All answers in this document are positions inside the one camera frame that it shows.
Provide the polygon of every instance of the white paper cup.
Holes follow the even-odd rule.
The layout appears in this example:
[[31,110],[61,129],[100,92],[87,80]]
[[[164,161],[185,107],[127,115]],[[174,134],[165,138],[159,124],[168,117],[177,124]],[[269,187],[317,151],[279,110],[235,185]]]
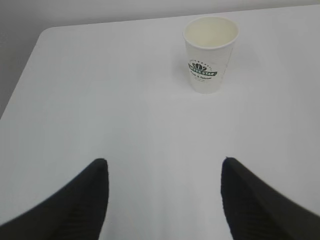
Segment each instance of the white paper cup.
[[195,91],[211,94],[219,89],[238,33],[233,21],[218,16],[201,17],[185,27],[190,82]]

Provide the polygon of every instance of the white table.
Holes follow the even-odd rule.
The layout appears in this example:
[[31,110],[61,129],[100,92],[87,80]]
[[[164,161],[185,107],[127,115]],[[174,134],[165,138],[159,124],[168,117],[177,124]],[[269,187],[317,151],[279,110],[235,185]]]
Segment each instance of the white table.
[[188,83],[182,30],[198,16],[44,31],[0,120],[0,223],[95,158],[103,240],[231,240],[226,156],[320,214],[320,5],[217,15],[240,36],[210,95]]

